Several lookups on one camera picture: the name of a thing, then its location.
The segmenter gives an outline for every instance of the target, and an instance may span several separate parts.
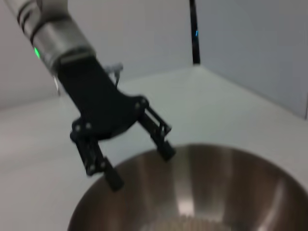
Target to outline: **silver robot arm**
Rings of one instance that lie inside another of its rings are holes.
[[[68,12],[67,0],[5,0],[37,55],[54,76],[61,63],[95,55]]]

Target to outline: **white table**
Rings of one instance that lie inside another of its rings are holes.
[[[291,173],[308,189],[308,123],[284,109],[194,67],[119,86],[143,93],[173,126],[174,144],[214,143],[256,153]],[[78,112],[67,97],[0,113],[0,225],[6,231],[67,228],[81,196],[97,179],[86,177],[69,139]],[[135,125],[102,142],[113,164],[154,148]]]

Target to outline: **stainless steel bowl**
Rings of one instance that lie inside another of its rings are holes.
[[[177,148],[165,163],[156,151],[118,167],[125,187],[104,177],[84,195],[69,231],[139,231],[157,220],[189,216],[236,231],[307,231],[308,196],[275,165],[219,146]]]

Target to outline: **screw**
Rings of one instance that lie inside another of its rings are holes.
[[[86,129],[91,129],[92,125],[90,123],[86,123]]]
[[[101,168],[104,169],[105,167],[106,167],[106,163],[105,162],[101,163]]]
[[[80,129],[81,129],[80,125],[77,125],[77,126],[75,127],[75,130],[76,130],[76,131],[80,131]]]
[[[91,171],[94,171],[94,170],[95,170],[95,166],[94,166],[94,165],[91,165],[91,166],[90,166],[90,170],[91,170]]]

